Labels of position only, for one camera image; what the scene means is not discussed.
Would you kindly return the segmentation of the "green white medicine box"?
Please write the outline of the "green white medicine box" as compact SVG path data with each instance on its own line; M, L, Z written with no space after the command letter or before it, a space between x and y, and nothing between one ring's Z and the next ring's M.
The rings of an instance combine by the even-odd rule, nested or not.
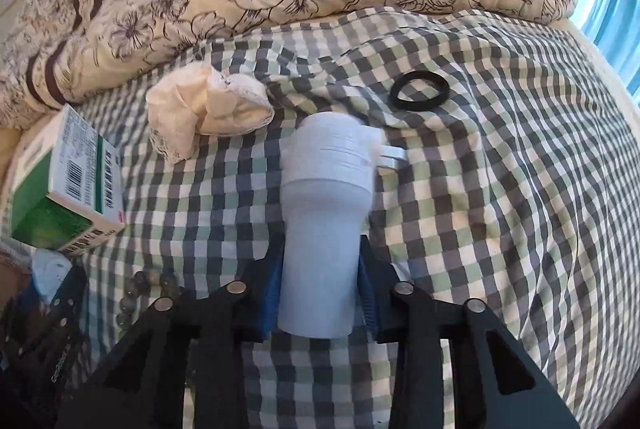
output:
M70 106L17 160L10 194L16 241L78 256L125 225L117 149Z

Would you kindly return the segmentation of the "green checkered cloth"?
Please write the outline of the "green checkered cloth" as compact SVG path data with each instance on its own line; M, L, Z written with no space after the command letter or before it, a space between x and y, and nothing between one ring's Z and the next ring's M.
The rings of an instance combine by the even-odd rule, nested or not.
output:
M178 56L251 74L276 113L169 164L145 95L158 66L79 107L119 152L126 229L86 253L83 383L119 337L126 280L154 267L200 295L264 255L282 225L280 155L307 116L384 130L408 161L376 182L374 251L435 298L486 301L584 428L639 369L639 113L570 23L371 8Z

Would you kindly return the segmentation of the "cream lace fabric bundle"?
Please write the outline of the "cream lace fabric bundle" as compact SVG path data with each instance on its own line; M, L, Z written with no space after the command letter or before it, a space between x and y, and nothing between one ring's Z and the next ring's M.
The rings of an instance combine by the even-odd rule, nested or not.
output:
M167 162L191 158L202 136L249 134L272 121L266 89L249 74L193 62L160 78L145 95L150 142Z

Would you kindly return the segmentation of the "white plastic bottle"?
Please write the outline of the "white plastic bottle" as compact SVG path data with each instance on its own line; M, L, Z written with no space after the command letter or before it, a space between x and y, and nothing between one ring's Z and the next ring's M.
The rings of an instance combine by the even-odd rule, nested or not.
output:
M335 339L356 319L360 236L378 169L397 169L405 149L339 112L305 118L282 155L285 247L278 326L294 336Z

